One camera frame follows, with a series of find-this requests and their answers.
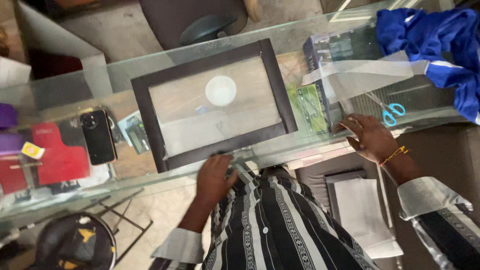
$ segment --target floor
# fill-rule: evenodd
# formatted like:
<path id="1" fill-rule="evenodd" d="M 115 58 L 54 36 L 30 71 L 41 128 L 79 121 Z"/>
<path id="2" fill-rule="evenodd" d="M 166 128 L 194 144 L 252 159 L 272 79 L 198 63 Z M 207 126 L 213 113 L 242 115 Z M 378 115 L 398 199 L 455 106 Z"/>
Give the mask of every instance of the floor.
<path id="1" fill-rule="evenodd" d="M 250 19 L 242 33 L 322 14 L 320 0 L 259 0 L 261 21 Z M 127 4 L 60 23 L 105 53 L 107 62 L 139 57 L 162 47 L 142 13 L 139 3 Z"/>
<path id="2" fill-rule="evenodd" d="M 319 0 L 260 0 L 259 4 L 262 20 L 253 23 L 249 19 L 242 32 L 322 14 Z M 148 26 L 138 3 L 70 19 L 63 21 L 61 25 L 104 51 L 108 62 L 126 60 L 163 50 Z M 115 269 L 148 269 L 152 262 L 150 255 L 178 225 L 194 196 L 195 184 L 189 184 L 133 200 L 125 213 L 126 217 L 141 226 L 146 226 L 150 219 L 154 223 Z M 117 211 L 123 212 L 126 206 L 127 203 L 124 203 L 117 208 Z M 104 219 L 109 225 L 116 224 L 118 221 L 118 217 L 109 213 L 104 216 Z M 140 234 L 140 230 L 124 221 L 118 228 L 117 252 L 121 254 Z M 204 250 L 207 250 L 210 245 L 208 226 L 203 233 L 203 245 Z"/>

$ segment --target blue scissors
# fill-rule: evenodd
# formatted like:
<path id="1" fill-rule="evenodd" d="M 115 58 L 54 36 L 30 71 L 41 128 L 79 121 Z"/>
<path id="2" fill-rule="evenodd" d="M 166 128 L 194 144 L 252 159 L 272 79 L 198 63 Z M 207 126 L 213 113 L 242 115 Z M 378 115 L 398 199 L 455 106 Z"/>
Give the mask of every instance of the blue scissors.
<path id="1" fill-rule="evenodd" d="M 384 119 L 385 124 L 388 126 L 393 126 L 396 124 L 395 118 L 393 118 L 393 114 L 388 111 L 390 109 L 394 114 L 397 115 L 404 115 L 405 114 L 405 108 L 398 104 L 398 103 L 390 103 L 385 105 L 374 93 L 372 92 L 366 92 L 365 93 L 369 98 L 371 98 L 373 101 L 377 102 L 378 105 L 380 105 L 383 108 L 382 116 Z"/>

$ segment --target black and white striped shirt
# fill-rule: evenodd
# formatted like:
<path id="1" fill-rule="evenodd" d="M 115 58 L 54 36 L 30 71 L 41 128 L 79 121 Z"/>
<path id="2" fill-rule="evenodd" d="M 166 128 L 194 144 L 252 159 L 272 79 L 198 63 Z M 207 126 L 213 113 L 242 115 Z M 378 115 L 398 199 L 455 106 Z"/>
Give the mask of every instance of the black and white striped shirt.
<path id="1" fill-rule="evenodd" d="M 306 185 L 286 172 L 239 177 L 211 213 L 212 241 L 202 269 L 379 269 Z M 470 205 L 464 198 L 431 177 L 403 184 L 398 193 L 404 219 L 431 241 L 439 264 L 465 268 L 467 256 L 478 265 L 480 230 L 456 211 Z M 435 235 L 446 231 L 449 235 Z M 456 252 L 452 243 L 462 243 L 468 252 Z M 203 254 L 201 234 L 177 228 L 153 253 L 150 269 L 193 269 Z"/>

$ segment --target left hand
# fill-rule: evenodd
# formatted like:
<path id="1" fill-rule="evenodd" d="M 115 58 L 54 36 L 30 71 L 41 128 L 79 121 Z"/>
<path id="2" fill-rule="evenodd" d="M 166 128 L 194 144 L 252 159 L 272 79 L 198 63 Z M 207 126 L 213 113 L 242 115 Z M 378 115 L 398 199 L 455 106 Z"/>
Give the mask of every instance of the left hand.
<path id="1" fill-rule="evenodd" d="M 237 170 L 225 178 L 232 155 L 215 155 L 203 164 L 197 176 L 196 202 L 214 207 L 237 181 Z"/>

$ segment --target chair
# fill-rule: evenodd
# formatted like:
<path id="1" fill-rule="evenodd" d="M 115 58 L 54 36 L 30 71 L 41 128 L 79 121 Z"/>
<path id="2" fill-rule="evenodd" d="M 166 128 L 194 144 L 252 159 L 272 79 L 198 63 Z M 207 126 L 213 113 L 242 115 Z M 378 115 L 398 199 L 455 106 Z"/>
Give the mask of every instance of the chair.
<path id="1" fill-rule="evenodd" d="M 239 33 L 248 15 L 243 0 L 140 0 L 164 50 Z"/>

